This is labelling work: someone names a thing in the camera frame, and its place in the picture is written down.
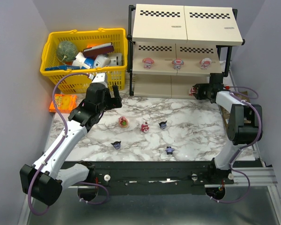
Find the black purple cat toy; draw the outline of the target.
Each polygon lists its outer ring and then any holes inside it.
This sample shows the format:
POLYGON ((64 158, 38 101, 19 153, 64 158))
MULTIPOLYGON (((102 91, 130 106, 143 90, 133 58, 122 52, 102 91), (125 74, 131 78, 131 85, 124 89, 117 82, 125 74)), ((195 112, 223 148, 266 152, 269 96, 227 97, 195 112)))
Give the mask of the black purple cat toy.
POLYGON ((159 124, 160 129, 165 129, 167 127, 167 121, 162 121, 159 124))

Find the pink blue-bow bunny toy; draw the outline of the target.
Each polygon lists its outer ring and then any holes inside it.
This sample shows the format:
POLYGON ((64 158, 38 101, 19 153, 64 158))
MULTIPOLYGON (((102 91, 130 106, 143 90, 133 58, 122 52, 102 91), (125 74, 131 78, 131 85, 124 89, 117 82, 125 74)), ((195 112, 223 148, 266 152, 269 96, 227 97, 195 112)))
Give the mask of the pink blue-bow bunny toy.
POLYGON ((145 69, 151 69, 152 65, 155 63, 154 60, 150 57, 144 58, 142 60, 142 63, 144 63, 145 69))

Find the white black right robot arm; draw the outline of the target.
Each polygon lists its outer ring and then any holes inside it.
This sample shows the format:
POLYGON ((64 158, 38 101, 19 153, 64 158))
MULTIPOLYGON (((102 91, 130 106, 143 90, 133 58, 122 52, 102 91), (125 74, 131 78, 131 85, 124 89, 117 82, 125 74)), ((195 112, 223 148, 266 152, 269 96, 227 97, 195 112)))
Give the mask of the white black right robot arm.
POLYGON ((244 149, 253 146, 262 137, 262 107, 253 105, 247 99, 257 99, 237 92, 235 86, 223 84, 222 74, 211 74, 208 83, 198 83, 191 89, 197 100, 208 99, 229 113, 226 133, 228 141, 214 158, 217 169, 229 170, 244 149))

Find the red bear cream toy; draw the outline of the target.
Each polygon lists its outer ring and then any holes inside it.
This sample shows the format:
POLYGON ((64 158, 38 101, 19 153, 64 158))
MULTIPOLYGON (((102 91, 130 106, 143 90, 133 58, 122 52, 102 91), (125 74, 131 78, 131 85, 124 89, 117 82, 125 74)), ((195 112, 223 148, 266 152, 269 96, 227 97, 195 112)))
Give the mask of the red bear cream toy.
POLYGON ((149 131, 148 122, 145 121, 145 122, 141 125, 141 132, 147 133, 148 131, 149 131))

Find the pink bear strawberry toy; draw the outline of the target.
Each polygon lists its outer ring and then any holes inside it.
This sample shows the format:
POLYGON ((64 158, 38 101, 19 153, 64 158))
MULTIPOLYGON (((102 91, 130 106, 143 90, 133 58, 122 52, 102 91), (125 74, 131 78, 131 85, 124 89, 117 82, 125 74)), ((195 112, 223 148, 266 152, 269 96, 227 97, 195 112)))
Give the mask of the pink bear strawberry toy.
POLYGON ((118 123, 121 128, 126 128, 129 125, 128 119, 124 116, 119 117, 118 123))

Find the pink round bunny toy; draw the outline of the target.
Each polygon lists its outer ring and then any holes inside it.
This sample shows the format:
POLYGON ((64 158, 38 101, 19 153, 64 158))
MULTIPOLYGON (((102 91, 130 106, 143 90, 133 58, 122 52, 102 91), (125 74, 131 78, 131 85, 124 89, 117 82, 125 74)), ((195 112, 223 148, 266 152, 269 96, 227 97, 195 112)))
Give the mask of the pink round bunny toy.
POLYGON ((181 67, 184 65, 184 61, 182 59, 174 59, 172 61, 172 65, 175 70, 180 70, 181 67))

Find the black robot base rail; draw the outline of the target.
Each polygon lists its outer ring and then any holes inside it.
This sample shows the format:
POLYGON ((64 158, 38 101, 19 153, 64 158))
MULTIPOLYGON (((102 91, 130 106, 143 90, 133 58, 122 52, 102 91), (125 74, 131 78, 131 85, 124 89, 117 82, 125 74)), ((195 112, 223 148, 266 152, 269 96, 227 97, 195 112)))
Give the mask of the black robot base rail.
POLYGON ((206 186, 233 184, 231 170, 219 170, 212 161, 112 162, 92 161, 87 183, 98 181, 102 187, 80 184, 78 192, 88 195, 204 195, 206 186))

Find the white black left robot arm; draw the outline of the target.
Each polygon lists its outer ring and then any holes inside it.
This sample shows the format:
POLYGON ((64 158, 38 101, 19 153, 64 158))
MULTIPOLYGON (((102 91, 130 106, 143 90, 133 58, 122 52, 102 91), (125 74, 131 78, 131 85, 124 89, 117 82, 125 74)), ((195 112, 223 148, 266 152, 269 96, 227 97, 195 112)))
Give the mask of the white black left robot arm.
POLYGON ((102 83, 92 82, 85 98, 74 108, 62 132, 50 148, 32 165, 20 170, 23 192, 47 206, 53 205, 61 192, 93 175, 93 166, 86 162, 62 169, 76 144, 97 124, 105 111, 121 108, 122 99, 116 85, 113 93, 102 83))

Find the white pink bunny toy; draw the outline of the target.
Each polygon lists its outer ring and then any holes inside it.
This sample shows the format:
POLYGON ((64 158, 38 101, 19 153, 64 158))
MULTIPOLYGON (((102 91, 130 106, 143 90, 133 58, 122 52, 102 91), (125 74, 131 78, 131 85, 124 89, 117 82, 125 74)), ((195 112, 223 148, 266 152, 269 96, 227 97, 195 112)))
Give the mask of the white pink bunny toy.
POLYGON ((199 64, 200 64, 200 69, 206 70, 212 63, 212 60, 210 58, 203 58, 199 64))

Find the black purple-bow cat toy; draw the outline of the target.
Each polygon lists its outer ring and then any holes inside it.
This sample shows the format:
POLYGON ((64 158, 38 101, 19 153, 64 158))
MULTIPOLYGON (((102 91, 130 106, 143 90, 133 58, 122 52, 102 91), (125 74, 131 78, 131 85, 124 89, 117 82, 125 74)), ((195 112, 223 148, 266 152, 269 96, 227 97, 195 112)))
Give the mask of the black purple-bow cat toy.
POLYGON ((119 150, 121 148, 121 141, 115 141, 111 143, 114 149, 119 150))

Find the red white bear toy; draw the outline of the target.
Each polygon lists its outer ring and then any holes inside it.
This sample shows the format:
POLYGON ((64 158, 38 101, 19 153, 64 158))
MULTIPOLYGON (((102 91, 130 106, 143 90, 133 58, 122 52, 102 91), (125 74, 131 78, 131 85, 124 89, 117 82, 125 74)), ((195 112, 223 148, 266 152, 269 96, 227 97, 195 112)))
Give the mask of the red white bear toy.
POLYGON ((189 89, 189 96, 195 96, 197 94, 197 88, 196 87, 191 87, 189 89))

